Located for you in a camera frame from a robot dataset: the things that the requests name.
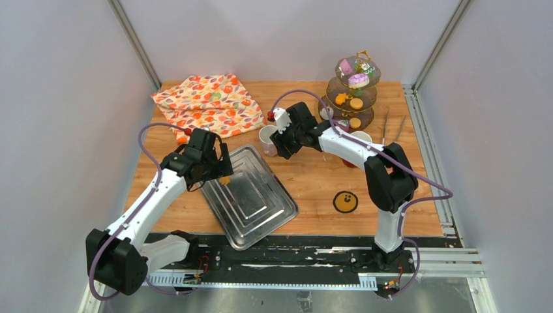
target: orange floral napkin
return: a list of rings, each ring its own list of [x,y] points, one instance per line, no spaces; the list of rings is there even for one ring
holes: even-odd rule
[[[152,94],[167,122],[184,128],[209,127],[221,138],[267,124],[258,103],[234,74],[191,76],[182,84]],[[172,128],[177,143],[188,136]]]

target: yellow smiley sticker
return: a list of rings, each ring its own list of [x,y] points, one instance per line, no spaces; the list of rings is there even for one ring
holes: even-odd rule
[[[351,213],[355,211],[359,204],[357,196],[349,191],[340,191],[332,201],[336,211],[340,213]]]

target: white wall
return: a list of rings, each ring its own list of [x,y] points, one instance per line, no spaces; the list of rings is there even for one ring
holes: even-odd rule
[[[550,312],[551,16],[551,1],[474,1],[420,92],[499,312]]]
[[[153,90],[107,1],[3,2],[0,55],[0,311],[75,312]]]
[[[124,0],[161,80],[328,80],[368,50],[382,80],[412,83],[458,0]]]

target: gray floor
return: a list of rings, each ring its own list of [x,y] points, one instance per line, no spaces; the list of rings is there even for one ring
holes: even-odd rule
[[[168,296],[143,287],[131,296],[104,303],[104,313],[172,312],[476,312],[464,278],[426,278],[388,302],[371,291],[299,291],[203,289],[191,295]]]

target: cable connector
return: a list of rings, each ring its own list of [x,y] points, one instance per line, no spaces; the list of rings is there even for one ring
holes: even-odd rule
[[[269,113],[267,113],[267,120],[271,123],[275,122],[275,114],[273,111],[269,111]]]

